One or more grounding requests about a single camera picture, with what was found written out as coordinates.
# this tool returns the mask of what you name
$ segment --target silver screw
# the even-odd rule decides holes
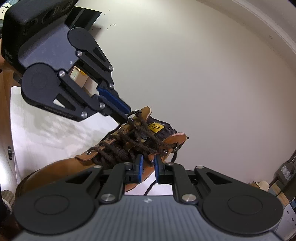
[[[196,196],[193,194],[185,194],[182,196],[182,200],[185,202],[193,202],[196,200]]]
[[[60,76],[60,77],[64,77],[65,74],[66,74],[66,73],[65,73],[65,71],[63,71],[63,70],[61,70],[61,71],[59,72],[59,76]]]
[[[101,199],[105,202],[111,202],[115,200],[115,196],[111,193],[106,193],[101,196]]]
[[[81,113],[81,117],[82,117],[83,119],[85,119],[85,118],[87,117],[87,113],[86,113],[85,111],[83,111],[83,112]]]
[[[103,102],[100,103],[100,108],[104,109],[105,108],[105,104]]]

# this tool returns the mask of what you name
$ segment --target wooden floor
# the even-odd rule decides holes
[[[12,146],[10,130],[10,89],[19,86],[13,79],[12,71],[3,71],[0,74],[0,183],[1,189],[12,192],[16,188],[14,162],[9,160],[7,147]]]

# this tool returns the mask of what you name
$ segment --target white wall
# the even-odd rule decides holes
[[[296,148],[296,75],[264,42],[195,0],[78,5],[103,12],[96,40],[119,95],[190,136],[178,163],[272,180]]]

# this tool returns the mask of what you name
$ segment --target shoelace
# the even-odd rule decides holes
[[[98,152],[102,157],[104,157],[103,159],[100,158],[93,158],[93,162],[96,165],[104,165],[107,164],[105,163],[106,161],[109,162],[112,165],[116,165],[117,163],[122,163],[124,162],[124,157],[122,155],[122,153],[120,153],[118,151],[117,148],[115,148],[113,145],[106,143],[104,140],[108,139],[116,139],[116,142],[121,143],[120,146],[124,146],[126,143],[131,143],[134,147],[132,147],[127,153],[129,155],[129,158],[131,159],[132,162],[134,162],[136,160],[136,152],[142,153],[144,155],[144,160],[148,162],[149,165],[151,165],[151,163],[149,162],[147,156],[149,154],[160,154],[161,156],[166,156],[166,154],[168,153],[168,149],[172,148],[174,150],[174,156],[172,158],[172,162],[175,161],[176,157],[177,157],[177,151],[179,149],[179,147],[177,146],[177,144],[174,145],[169,145],[166,143],[163,143],[162,141],[160,141],[158,138],[156,138],[154,136],[154,134],[151,132],[151,130],[148,128],[148,125],[146,123],[146,121],[142,118],[141,115],[141,111],[140,110],[135,110],[132,111],[131,113],[128,114],[128,117],[131,115],[135,115],[136,118],[140,121],[140,125],[137,125],[136,122],[134,121],[134,119],[129,118],[128,119],[128,124],[131,127],[131,130],[127,133],[123,133],[123,129],[119,130],[120,127],[122,126],[121,124],[119,124],[114,130],[110,131],[99,143],[98,146],[93,146],[91,148],[88,149],[87,151],[87,155],[90,154],[92,151],[96,151]],[[115,131],[118,131],[118,135],[113,135],[112,133],[114,133]],[[133,140],[130,138],[130,135],[133,134],[136,137],[136,140]],[[142,143],[141,142],[141,134],[145,134],[147,135],[149,138],[151,138],[156,145],[155,149],[148,147],[147,145],[145,145],[145,142]]]

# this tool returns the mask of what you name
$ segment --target ribbed gray surface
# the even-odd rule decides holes
[[[101,206],[93,219],[67,234],[51,237],[22,233],[15,241],[275,241],[273,233],[235,237],[210,226],[194,206],[173,196],[123,196]]]

